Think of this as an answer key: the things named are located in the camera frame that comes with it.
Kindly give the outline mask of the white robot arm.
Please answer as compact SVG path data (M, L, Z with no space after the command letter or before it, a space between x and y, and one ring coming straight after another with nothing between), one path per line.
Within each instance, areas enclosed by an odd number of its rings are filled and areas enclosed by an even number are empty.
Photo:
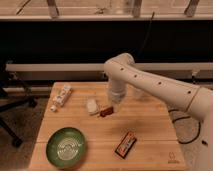
M108 98L120 103L126 95L126 84L130 84L199 120L203 129L193 171L213 171L213 90L141 71L134 65L129 53L104 63Z

